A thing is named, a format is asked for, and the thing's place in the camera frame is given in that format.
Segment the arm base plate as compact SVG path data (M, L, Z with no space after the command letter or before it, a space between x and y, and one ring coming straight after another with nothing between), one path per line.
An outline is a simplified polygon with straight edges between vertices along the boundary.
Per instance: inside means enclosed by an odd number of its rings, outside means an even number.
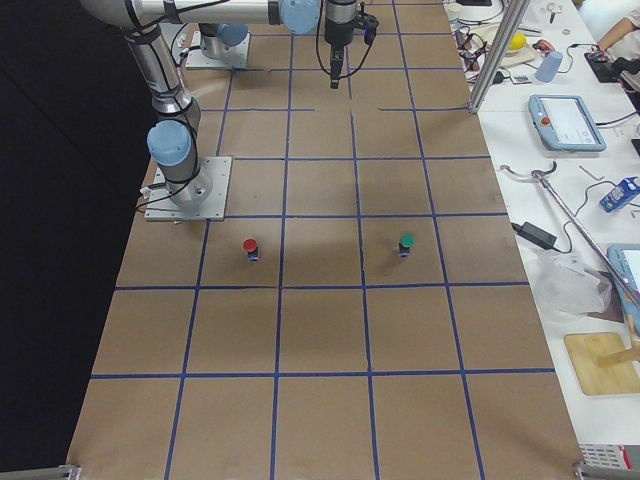
M250 34L238 45L228 46L217 37L202 37L196 30L185 66L191 70L244 70L247 68Z
M161 187L151 190L150 204L142 207L146 220L224 220L233 158L200 157L199 161L198 176L184 190L168 199L166 196L179 190L180 186L172 184L167 189L161 169L155 168L153 182Z

